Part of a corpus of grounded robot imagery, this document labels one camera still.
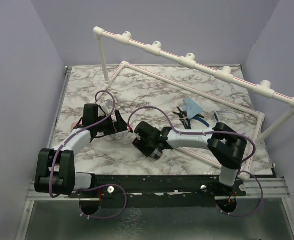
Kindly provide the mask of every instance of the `blue cloth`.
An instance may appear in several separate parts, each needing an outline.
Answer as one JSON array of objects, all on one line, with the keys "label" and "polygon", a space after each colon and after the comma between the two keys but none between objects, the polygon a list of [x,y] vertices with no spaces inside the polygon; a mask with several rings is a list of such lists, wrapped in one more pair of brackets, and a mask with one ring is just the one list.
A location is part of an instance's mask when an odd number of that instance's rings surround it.
[{"label": "blue cloth", "polygon": [[185,105],[182,107],[182,110],[187,113],[187,118],[192,119],[195,115],[203,112],[203,108],[196,104],[191,98],[186,97],[183,99]]}]

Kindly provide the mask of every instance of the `wall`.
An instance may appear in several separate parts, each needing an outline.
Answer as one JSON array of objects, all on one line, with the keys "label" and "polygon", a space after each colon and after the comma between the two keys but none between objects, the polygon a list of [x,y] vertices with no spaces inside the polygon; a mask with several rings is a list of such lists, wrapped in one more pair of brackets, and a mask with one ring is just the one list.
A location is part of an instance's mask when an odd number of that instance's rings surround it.
[{"label": "wall", "polygon": [[[92,29],[132,33],[163,50],[194,53],[204,64],[241,64],[279,0],[31,0],[66,65],[99,64]],[[172,64],[139,49],[105,41],[108,64]]]},{"label": "wall", "polygon": [[64,73],[31,2],[0,1],[0,240],[15,237]]},{"label": "wall", "polygon": [[[294,0],[281,0],[243,67],[244,78],[258,83],[269,80],[271,88],[294,97]],[[254,107],[266,114],[263,129],[288,107],[253,95]],[[276,172],[285,176],[294,208],[294,117],[266,139]]]}]

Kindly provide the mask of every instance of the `purple cable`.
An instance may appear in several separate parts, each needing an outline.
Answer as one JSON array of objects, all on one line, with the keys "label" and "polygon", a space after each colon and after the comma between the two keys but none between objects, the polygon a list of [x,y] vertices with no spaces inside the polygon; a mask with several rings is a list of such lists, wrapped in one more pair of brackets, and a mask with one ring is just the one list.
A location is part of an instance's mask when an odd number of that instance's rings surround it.
[{"label": "purple cable", "polygon": [[52,161],[52,165],[51,165],[51,171],[50,171],[50,178],[49,178],[49,195],[50,195],[50,197],[52,197],[53,199],[56,198],[56,197],[58,197],[58,196],[60,195],[60,194],[56,194],[56,195],[54,195],[53,192],[52,192],[53,173],[54,173],[54,168],[55,168],[55,166],[56,166],[56,161],[57,161],[57,157],[58,157],[58,154],[59,154],[60,150],[63,148],[63,146],[64,146],[66,143],[68,143],[68,142],[69,142],[74,136],[76,136],[77,134],[82,133],[83,131],[86,131],[87,129],[92,128],[92,127],[94,127],[94,126],[96,126],[96,125],[102,123],[103,121],[107,120],[107,118],[109,118],[109,117],[112,115],[113,111],[115,110],[116,101],[115,101],[115,98],[113,97],[113,95],[112,95],[111,93],[109,93],[108,91],[104,91],[104,90],[98,91],[98,92],[96,93],[96,95],[95,95],[95,100],[96,100],[96,102],[97,102],[97,95],[98,95],[99,93],[106,93],[106,94],[108,94],[109,96],[111,96],[111,98],[112,98],[112,109],[111,109],[110,113],[109,113],[104,119],[102,119],[102,120],[100,120],[100,121],[98,121],[98,122],[96,122],[96,123],[94,123],[94,124],[92,124],[92,125],[89,125],[89,126],[83,128],[83,129],[79,130],[77,133],[74,133],[74,134],[70,135],[70,136],[69,136],[69,137],[63,142],[63,144],[61,144],[60,147],[57,149],[56,154],[55,154],[55,156],[53,157],[53,161]]},{"label": "purple cable", "polygon": [[238,136],[238,137],[241,137],[241,138],[246,139],[246,140],[247,140],[249,143],[251,143],[251,145],[252,145],[252,152],[251,152],[246,158],[244,158],[244,159],[241,161],[241,163],[243,163],[243,162],[245,162],[246,160],[248,160],[249,158],[251,158],[251,157],[255,154],[255,152],[256,152],[256,145],[254,144],[254,142],[253,142],[250,138],[248,138],[247,136],[244,136],[244,135],[239,134],[239,133],[236,133],[236,132],[229,132],[229,131],[208,131],[208,132],[205,132],[205,133],[199,133],[199,132],[185,132],[185,131],[178,131],[178,130],[174,127],[174,125],[172,124],[172,122],[170,121],[168,115],[167,115],[164,111],[162,111],[161,109],[159,109],[159,108],[157,108],[157,107],[155,107],[155,106],[142,106],[142,107],[137,108],[137,109],[136,109],[135,111],[133,111],[133,112],[131,113],[131,115],[129,116],[129,118],[128,118],[128,122],[127,122],[127,125],[128,125],[128,126],[130,126],[129,123],[130,123],[130,119],[131,119],[131,117],[132,117],[137,111],[139,111],[139,110],[141,110],[141,109],[155,109],[155,110],[158,110],[159,112],[161,112],[161,113],[163,114],[163,116],[165,116],[165,118],[167,119],[167,121],[168,121],[170,127],[172,128],[172,130],[173,130],[175,133],[178,133],[178,134],[183,134],[183,135],[227,134],[227,135]]},{"label": "purple cable", "polygon": [[119,185],[116,185],[116,184],[106,184],[106,185],[101,185],[101,186],[98,186],[98,187],[94,187],[94,188],[89,188],[89,189],[81,189],[79,191],[82,191],[82,192],[89,192],[89,191],[95,191],[95,190],[98,190],[98,189],[101,189],[101,188],[104,188],[104,187],[109,187],[109,186],[113,186],[113,187],[117,187],[117,188],[120,188],[124,194],[124,197],[125,197],[125,203],[122,207],[122,209],[120,210],[120,212],[118,212],[117,214],[115,215],[112,215],[112,216],[93,216],[93,215],[86,215],[82,212],[82,209],[79,208],[80,212],[82,215],[86,216],[87,218],[91,218],[91,219],[113,219],[117,216],[119,216],[120,214],[123,213],[123,211],[125,210],[126,206],[127,206],[127,195],[126,195],[126,192],[125,190],[119,186]]},{"label": "purple cable", "polygon": [[233,217],[233,218],[243,218],[243,217],[247,217],[247,216],[250,216],[252,214],[254,214],[255,212],[257,212],[261,206],[262,206],[262,203],[263,203],[263,191],[262,191],[262,187],[261,187],[261,184],[259,183],[259,180],[254,176],[252,175],[251,173],[249,173],[248,171],[240,171],[239,173],[246,173],[246,174],[249,174],[256,182],[257,184],[259,185],[259,188],[260,188],[260,192],[261,192],[261,198],[260,198],[260,201],[259,201],[259,204],[258,206],[251,212],[249,213],[246,213],[246,214],[243,214],[243,215],[237,215],[237,214],[230,214],[230,213],[227,213],[227,212],[224,212],[222,211],[217,205],[217,208],[220,210],[220,212],[224,215],[227,215],[229,217]]}]

